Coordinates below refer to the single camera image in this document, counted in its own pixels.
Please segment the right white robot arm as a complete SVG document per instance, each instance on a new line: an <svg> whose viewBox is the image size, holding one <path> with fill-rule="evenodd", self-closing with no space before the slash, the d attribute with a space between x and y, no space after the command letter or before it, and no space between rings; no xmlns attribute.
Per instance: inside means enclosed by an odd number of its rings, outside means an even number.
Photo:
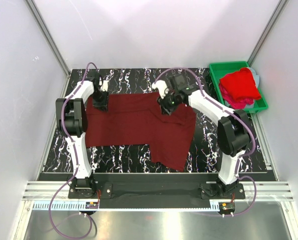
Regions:
<svg viewBox="0 0 298 240"><path fill-rule="evenodd" d="M157 102L163 114L171 115L180 104L185 104L216 124L217 144L222 152L222 160L216 183L205 193L210 197L228 198L238 186L240 163L246 148L255 143L247 125L247 113L217 102L203 90L200 83L188 85L183 75L156 80L151 88L159 93Z"/></svg>

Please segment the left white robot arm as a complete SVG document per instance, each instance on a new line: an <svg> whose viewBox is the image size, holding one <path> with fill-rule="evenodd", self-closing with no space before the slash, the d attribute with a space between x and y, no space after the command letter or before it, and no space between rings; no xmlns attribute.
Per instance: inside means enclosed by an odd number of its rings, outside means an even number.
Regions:
<svg viewBox="0 0 298 240"><path fill-rule="evenodd" d="M85 104L91 98L91 106L97 110L108 110L108 85L100 73L83 77L64 98L55 101L56 126L63 134L73 161L73 177L70 191L92 198L97 193L97 184L92 176L86 147L88 119Z"/></svg>

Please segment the dark red t shirt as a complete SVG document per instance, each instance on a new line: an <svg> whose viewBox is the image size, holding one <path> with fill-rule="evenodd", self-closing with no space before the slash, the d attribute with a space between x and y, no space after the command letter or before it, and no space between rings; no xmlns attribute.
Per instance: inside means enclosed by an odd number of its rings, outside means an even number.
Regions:
<svg viewBox="0 0 298 240"><path fill-rule="evenodd" d="M180 104L171 114L162 114L159 94L111 94L108 110L86 105L86 147L148 144L153 163L183 172L196 127L196 113Z"/></svg>

